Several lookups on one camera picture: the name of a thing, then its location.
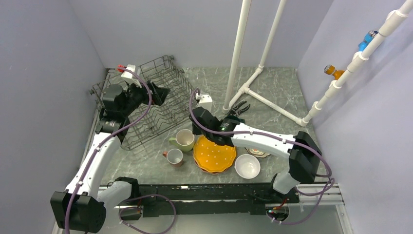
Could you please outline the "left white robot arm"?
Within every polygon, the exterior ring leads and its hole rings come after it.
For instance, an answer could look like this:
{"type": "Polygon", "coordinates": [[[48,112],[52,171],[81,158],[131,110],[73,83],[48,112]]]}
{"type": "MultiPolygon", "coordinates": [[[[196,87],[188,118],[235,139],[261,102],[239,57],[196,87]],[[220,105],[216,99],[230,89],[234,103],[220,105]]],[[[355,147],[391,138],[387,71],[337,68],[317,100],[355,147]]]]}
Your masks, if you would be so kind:
{"type": "Polygon", "coordinates": [[[69,185],[63,192],[54,192],[50,200],[56,222],[65,233],[97,233],[111,209],[123,201],[132,205],[139,200],[141,193],[135,178],[119,177],[101,195],[99,186],[128,132],[129,115],[142,104],[148,108],[161,106],[169,93],[169,88],[150,81],[126,87],[113,84],[103,90],[103,106],[92,147],[69,185]]]}

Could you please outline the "small red-brown mug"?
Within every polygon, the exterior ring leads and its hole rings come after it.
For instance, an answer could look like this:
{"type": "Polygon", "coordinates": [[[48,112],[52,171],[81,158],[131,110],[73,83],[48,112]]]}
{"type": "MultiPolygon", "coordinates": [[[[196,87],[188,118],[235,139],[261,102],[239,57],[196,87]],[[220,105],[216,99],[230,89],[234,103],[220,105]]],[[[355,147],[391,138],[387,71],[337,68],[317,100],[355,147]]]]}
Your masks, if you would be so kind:
{"type": "Polygon", "coordinates": [[[184,163],[183,152],[179,149],[164,151],[162,155],[167,159],[168,163],[174,167],[180,167],[184,163]]]}

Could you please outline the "grey wire dish rack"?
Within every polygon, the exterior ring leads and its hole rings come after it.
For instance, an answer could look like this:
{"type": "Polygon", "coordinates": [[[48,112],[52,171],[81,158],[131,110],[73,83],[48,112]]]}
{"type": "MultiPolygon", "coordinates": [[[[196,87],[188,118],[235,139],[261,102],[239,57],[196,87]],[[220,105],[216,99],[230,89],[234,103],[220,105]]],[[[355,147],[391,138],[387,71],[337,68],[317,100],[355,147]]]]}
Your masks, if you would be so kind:
{"type": "Polygon", "coordinates": [[[164,55],[142,65],[119,65],[89,90],[98,109],[96,132],[112,133],[138,120],[118,134],[121,148],[131,150],[178,126],[189,116],[193,86],[164,55]]]}

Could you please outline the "light green mug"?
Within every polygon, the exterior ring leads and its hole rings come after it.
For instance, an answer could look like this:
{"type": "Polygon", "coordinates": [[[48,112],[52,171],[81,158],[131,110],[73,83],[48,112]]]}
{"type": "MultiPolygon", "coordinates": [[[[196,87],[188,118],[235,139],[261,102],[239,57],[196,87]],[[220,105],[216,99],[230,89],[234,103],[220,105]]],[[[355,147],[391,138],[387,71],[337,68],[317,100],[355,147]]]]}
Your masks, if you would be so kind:
{"type": "Polygon", "coordinates": [[[182,152],[189,152],[194,147],[195,135],[189,129],[182,129],[175,137],[169,138],[169,143],[182,152]]]}

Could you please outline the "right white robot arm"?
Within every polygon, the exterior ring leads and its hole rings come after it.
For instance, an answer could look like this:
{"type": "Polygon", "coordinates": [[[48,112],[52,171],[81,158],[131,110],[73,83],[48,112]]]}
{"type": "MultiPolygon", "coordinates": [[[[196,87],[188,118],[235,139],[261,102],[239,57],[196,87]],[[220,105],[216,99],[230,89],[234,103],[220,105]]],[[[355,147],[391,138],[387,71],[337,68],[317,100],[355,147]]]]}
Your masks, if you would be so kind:
{"type": "Polygon", "coordinates": [[[220,146],[253,148],[288,160],[289,167],[272,179],[269,198],[281,202],[299,184],[312,184],[317,177],[321,151],[306,133],[284,135],[259,130],[237,117],[217,119],[208,110],[197,107],[189,116],[195,134],[204,135],[220,146]]]}

